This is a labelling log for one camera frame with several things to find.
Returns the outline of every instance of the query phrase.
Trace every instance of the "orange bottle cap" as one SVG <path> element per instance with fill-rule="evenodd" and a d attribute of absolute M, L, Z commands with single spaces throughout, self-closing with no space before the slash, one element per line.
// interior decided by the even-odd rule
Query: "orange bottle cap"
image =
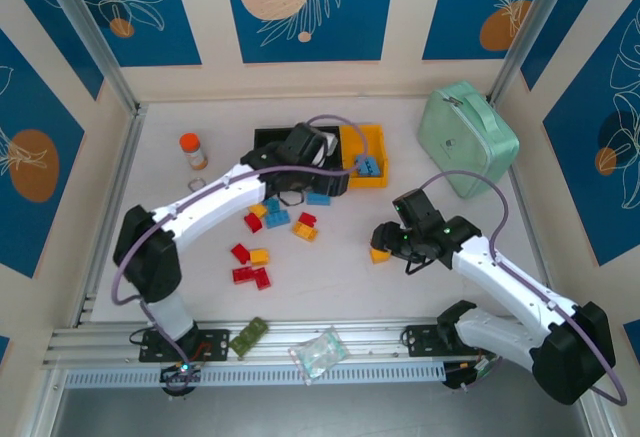
<path fill-rule="evenodd" d="M 200 139 L 193 133 L 184 134 L 180 137 L 180 147 L 185 152 L 195 152 L 200 148 Z"/>

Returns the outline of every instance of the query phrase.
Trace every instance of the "mint green case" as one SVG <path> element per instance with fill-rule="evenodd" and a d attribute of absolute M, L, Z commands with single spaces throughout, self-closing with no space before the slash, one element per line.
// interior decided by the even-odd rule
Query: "mint green case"
<path fill-rule="evenodd" d="M 469 170 L 498 182 L 518 155 L 518 138 L 469 82 L 434 91 L 418 140 L 441 170 Z M 489 188 L 464 175 L 447 176 L 463 199 Z"/>

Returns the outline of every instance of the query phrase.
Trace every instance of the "yellow tray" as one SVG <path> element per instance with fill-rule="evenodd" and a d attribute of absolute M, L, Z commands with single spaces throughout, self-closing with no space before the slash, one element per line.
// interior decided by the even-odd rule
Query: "yellow tray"
<path fill-rule="evenodd" d="M 380 168 L 380 177 L 361 177 L 358 172 L 349 176 L 350 189 L 386 187 L 389 179 L 389 161 L 384 148 L 384 132 L 380 125 L 359 125 L 369 144 L 369 155 L 376 159 Z M 353 167 L 356 157 L 364 152 L 362 139 L 348 125 L 340 126 L 340 146 L 342 148 L 342 166 Z"/>

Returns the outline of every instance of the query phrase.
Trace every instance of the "red lego brick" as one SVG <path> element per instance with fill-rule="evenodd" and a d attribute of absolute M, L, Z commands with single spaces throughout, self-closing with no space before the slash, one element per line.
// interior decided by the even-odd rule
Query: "red lego brick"
<path fill-rule="evenodd" d="M 258 290 L 264 290 L 271 287 L 271 281 L 269 280 L 269 276 L 267 275 L 267 271 L 264 270 L 264 267 L 254 270 L 253 276 L 256 280 L 256 284 L 258 285 Z"/>
<path fill-rule="evenodd" d="M 306 212 L 303 212 L 302 214 L 300 214 L 300 218 L 298 219 L 298 222 L 302 222 L 304 225 L 313 227 L 314 225 L 316 225 L 316 220 L 318 219 L 315 215 L 311 215 L 311 214 L 307 214 Z"/>
<path fill-rule="evenodd" d="M 236 256 L 236 259 L 238 259 L 242 265 L 251 260 L 251 254 L 249 254 L 249 251 L 245 249 L 242 244 L 238 244 L 231 249 L 231 253 Z"/>
<path fill-rule="evenodd" d="M 240 267 L 239 269 L 233 269 L 232 273 L 234 284 L 251 282 L 256 278 L 256 275 L 251 267 Z"/>
<path fill-rule="evenodd" d="M 251 229 L 251 232 L 253 232 L 254 234 L 262 228 L 262 222 L 260 222 L 260 219 L 254 213 L 250 213 L 249 215 L 247 215 L 244 218 L 244 221 L 247 223 L 247 225 Z"/>

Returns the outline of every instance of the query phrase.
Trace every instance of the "case handle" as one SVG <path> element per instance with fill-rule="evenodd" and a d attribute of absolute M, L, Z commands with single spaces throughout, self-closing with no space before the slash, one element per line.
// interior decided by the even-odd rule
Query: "case handle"
<path fill-rule="evenodd" d="M 487 101 L 480 97 L 478 94 L 469 94 L 464 98 L 480 116 L 482 125 L 484 125 L 484 128 L 491 139 L 494 141 L 500 140 L 503 137 L 503 134 L 498 127 L 498 122 L 496 122 L 496 117 L 493 114 L 493 111 L 487 105 Z"/>

